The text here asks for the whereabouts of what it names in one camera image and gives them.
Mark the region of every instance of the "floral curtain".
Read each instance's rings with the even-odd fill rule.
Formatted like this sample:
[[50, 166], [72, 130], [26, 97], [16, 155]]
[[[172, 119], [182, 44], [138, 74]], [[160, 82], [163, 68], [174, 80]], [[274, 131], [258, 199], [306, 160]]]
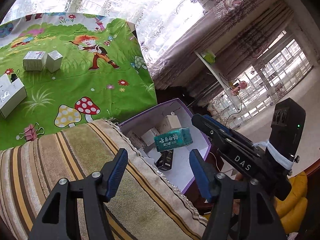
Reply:
[[2, 23], [34, 13], [53, 12], [80, 12], [124, 18], [135, 24], [145, 61], [147, 65], [152, 65], [219, 1], [17, 0]]
[[[258, 57], [284, 30], [292, 18], [293, 11], [282, 0], [279, 0], [216, 53], [215, 66], [228, 79], [237, 77], [250, 65], [255, 66], [260, 72], [262, 68], [265, 68], [267, 62], [263, 62], [263, 57], [257, 60]], [[190, 96], [196, 98], [204, 89], [217, 81], [207, 72], [208, 69], [205, 68], [189, 82], [187, 90], [190, 91]], [[199, 103], [206, 105], [221, 91], [222, 87], [217, 87]]]
[[206, 49], [264, 0], [222, 0], [148, 67], [157, 89], [166, 89]]

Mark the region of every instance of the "white tape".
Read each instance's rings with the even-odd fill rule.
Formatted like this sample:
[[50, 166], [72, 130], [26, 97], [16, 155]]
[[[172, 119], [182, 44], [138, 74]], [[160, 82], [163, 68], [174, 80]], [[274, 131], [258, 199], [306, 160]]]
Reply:
[[266, 147], [270, 154], [272, 155], [272, 157], [276, 160], [277, 163], [279, 163], [282, 167], [284, 167], [287, 170], [291, 170], [293, 162], [289, 161], [286, 157], [284, 157], [283, 155], [281, 155], [276, 148], [273, 147], [273, 145], [268, 141], [266, 142], [258, 142], [258, 143], [254, 143], [252, 145], [253, 147], [256, 146], [263, 146]]

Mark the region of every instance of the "pink curtain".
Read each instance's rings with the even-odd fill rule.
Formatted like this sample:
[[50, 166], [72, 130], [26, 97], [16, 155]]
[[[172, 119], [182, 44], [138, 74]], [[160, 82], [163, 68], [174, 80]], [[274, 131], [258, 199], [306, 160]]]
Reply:
[[264, 0], [223, 0], [195, 23], [152, 66], [149, 72], [157, 89], [166, 89], [202, 51]]
[[[250, 65], [259, 65], [257, 58], [286, 28], [292, 18], [293, 11], [282, 0], [277, 1], [216, 53], [215, 66], [223, 75], [233, 79]], [[197, 98], [204, 89], [215, 82], [216, 79], [208, 75], [208, 69], [204, 69], [189, 82], [187, 90], [190, 91], [190, 96]], [[222, 87], [217, 87], [202, 98], [201, 104], [206, 105], [221, 91]]]

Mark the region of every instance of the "yellow cushion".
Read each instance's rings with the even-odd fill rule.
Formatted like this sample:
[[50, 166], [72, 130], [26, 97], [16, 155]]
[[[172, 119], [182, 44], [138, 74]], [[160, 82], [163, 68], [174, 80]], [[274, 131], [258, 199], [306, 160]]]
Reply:
[[284, 217], [298, 203], [298, 201], [306, 196], [308, 190], [308, 179], [305, 172], [301, 172], [297, 176], [289, 179], [292, 189], [284, 201], [276, 199], [276, 211], [280, 218]]
[[295, 207], [281, 218], [281, 223], [286, 234], [299, 231], [301, 222], [306, 213], [307, 204], [308, 200], [305, 197], [302, 197]]
[[203, 215], [203, 216], [204, 216], [207, 220], [209, 220], [210, 215], [211, 215], [211, 213], [210, 213], [210, 214], [207, 214], [207, 215]]

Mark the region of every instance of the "yellow spotted mushroom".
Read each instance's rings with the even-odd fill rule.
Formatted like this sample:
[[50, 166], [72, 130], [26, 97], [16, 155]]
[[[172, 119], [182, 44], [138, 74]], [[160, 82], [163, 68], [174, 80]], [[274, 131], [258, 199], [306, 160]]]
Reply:
[[82, 119], [78, 110], [71, 108], [70, 106], [61, 105], [58, 110], [54, 125], [60, 128], [75, 126], [75, 123], [80, 122]]

